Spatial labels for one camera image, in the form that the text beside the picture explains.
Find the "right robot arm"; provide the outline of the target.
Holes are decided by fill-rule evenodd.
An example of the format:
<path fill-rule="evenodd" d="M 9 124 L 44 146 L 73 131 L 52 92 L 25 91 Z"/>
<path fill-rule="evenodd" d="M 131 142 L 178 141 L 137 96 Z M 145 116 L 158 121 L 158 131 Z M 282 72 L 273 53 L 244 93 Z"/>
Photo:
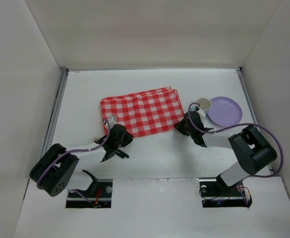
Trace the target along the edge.
<path fill-rule="evenodd" d="M 190 111 L 174 125 L 184 136 L 189 136 L 201 147 L 219 147 L 231 149 L 237 159 L 227 170 L 216 177 L 215 186 L 210 189 L 215 197 L 226 196 L 227 193 L 249 176 L 277 159 L 277 152 L 258 130 L 259 125 L 245 123 L 245 128 L 236 134 L 226 134 L 225 128 L 213 131 L 202 123 L 198 112 Z"/>

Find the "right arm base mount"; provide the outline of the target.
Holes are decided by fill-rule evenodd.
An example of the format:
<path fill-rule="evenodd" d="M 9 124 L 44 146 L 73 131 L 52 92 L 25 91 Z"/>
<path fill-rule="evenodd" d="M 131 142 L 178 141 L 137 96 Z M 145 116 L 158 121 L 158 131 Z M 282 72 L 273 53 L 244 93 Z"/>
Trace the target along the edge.
<path fill-rule="evenodd" d="M 203 208 L 250 208 L 253 203 L 250 190 L 241 181 L 227 186 L 219 178 L 202 178 L 199 186 Z"/>

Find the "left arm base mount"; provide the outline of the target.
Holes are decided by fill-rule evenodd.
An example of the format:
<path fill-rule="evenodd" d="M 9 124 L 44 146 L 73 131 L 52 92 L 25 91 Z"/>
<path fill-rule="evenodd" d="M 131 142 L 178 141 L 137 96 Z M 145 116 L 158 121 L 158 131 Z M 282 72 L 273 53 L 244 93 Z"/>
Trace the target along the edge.
<path fill-rule="evenodd" d="M 74 173 L 67 188 L 68 209 L 111 208 L 113 180 L 98 179 L 87 170 Z"/>

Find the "red checkered cloth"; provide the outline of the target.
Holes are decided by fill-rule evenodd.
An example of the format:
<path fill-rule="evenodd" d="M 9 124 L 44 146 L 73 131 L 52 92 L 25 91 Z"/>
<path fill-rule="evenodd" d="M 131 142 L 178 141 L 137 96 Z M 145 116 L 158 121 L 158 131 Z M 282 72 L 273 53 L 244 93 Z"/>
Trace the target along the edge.
<path fill-rule="evenodd" d="M 179 94 L 171 87 L 103 98 L 100 106 L 103 119 L 113 116 L 134 137 L 170 131 L 184 116 Z"/>

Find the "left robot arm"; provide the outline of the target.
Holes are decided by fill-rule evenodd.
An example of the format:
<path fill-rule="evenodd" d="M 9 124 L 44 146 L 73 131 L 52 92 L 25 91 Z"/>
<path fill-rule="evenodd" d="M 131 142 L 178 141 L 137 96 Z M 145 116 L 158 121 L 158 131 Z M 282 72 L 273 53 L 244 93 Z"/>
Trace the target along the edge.
<path fill-rule="evenodd" d="M 134 139 L 121 124 L 115 124 L 107 135 L 96 139 L 93 144 L 85 148 L 67 150 L 61 144 L 52 145 L 41 157 L 30 172 L 30 179 L 36 183 L 40 190 L 49 196 L 59 195 L 68 185 L 79 164 L 80 155 L 96 155 L 101 162 L 106 162 L 115 155 L 121 158 L 129 156 L 120 149 L 129 145 Z"/>

